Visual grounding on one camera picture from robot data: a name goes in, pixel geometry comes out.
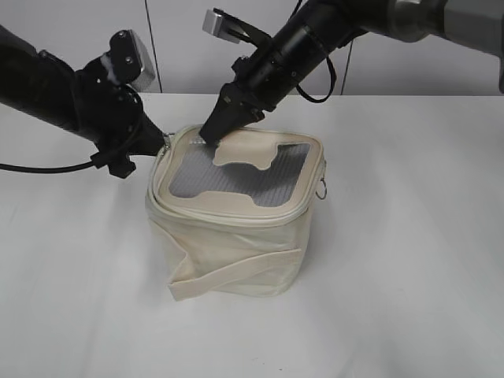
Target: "beige fabric bag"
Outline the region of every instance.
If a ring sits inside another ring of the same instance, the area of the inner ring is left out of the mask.
[[[212,148],[198,130],[179,132],[158,155],[146,197],[169,289],[175,300],[213,290],[278,295],[306,251],[321,142],[248,128]]]

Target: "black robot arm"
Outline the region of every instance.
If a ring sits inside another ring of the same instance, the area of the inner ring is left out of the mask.
[[[74,71],[0,26],[0,102],[90,140],[98,148],[91,166],[107,165],[120,178],[135,170],[131,155],[154,156],[165,143],[136,93],[153,72],[133,31],[119,31],[107,53]]]
[[[209,11],[203,29],[231,42],[253,36],[241,20]],[[502,59],[502,0],[308,0],[272,38],[232,66],[201,137],[215,144],[232,130],[263,120],[333,50],[366,32],[416,42],[432,34]],[[500,89],[504,91],[504,69]]]

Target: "white tabletop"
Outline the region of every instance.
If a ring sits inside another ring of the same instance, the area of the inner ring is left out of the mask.
[[[153,94],[167,132],[212,95]],[[59,166],[83,139],[0,108],[0,162]],[[328,199],[294,286],[174,302],[144,212],[152,159],[0,172],[0,376],[503,377],[501,98],[286,99],[262,122],[318,136]]]

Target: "mesh panel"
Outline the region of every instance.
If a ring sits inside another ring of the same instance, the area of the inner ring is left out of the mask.
[[[256,206],[277,207],[288,202],[298,182],[309,144],[278,146],[278,154],[265,171],[251,164],[215,166],[216,147],[190,145],[169,190],[178,198],[194,198],[205,191],[240,193]]]

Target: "bag handle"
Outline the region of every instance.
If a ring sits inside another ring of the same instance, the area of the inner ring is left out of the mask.
[[[169,289],[176,301],[198,297],[225,284],[255,276],[268,269],[295,264],[301,256],[300,249],[262,254],[238,261],[193,280],[171,283]]]

